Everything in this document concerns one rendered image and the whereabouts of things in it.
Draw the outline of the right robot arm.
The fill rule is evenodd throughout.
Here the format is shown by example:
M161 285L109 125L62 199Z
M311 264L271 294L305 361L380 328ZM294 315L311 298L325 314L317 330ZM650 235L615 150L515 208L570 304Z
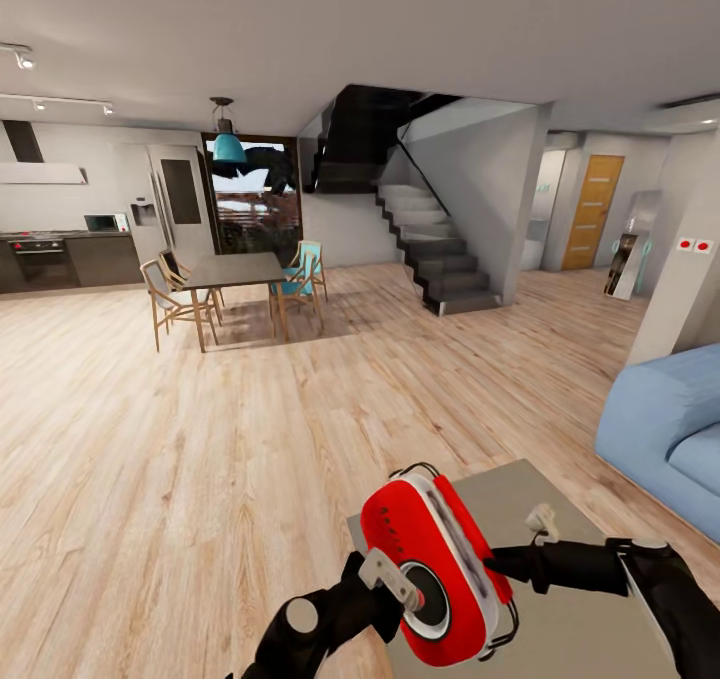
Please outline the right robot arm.
M542 503L525 520L530 546L493 549L483 566L528 583L635 596L681 679L720 679L720 610L671 545L655 538L606 537L605 545L559 541L553 509Z

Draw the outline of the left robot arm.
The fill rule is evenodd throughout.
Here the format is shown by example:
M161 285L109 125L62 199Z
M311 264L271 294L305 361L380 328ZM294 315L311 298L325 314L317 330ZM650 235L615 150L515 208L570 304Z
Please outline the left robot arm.
M384 552L354 551L339 584L283 604L241 679L317 679L325 659L370 625L390 644L405 610L415 612L422 601Z

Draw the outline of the radio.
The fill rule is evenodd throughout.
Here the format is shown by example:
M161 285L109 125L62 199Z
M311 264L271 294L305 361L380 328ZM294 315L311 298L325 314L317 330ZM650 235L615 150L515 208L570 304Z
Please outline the radio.
M414 466L398 470L370 495L361 511L363 536L370 549L384 552L423 598L415 612L405 610L401 631L421 662L449 668L477 658L487 662L495 648L515 639L513 631L495 640L498 621L493 591L475 558L494 558L465 505L443 475L433 484ZM488 568L502 604L512 609L507 577Z

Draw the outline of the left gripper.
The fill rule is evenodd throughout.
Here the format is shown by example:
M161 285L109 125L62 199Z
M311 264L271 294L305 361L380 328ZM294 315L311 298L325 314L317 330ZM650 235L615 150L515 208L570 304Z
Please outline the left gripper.
M352 637L355 638L371 625L379 633L384 643L390 644L401 627L401 620L406 608L386 585L370 591L364 585L364 581L358 577L360 567L368 561L370 555L372 555L371 550L367 557L354 551L346 563L338 587L348 593L354 615L356 615Z

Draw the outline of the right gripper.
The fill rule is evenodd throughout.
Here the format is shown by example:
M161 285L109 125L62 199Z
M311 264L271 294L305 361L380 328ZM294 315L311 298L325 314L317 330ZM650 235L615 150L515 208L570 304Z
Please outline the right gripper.
M550 585L595 592L582 542L536 546L533 540L530 546L497 548L492 552L495 557L484 558L484 568L523 583L530 580L537 594L546 595Z

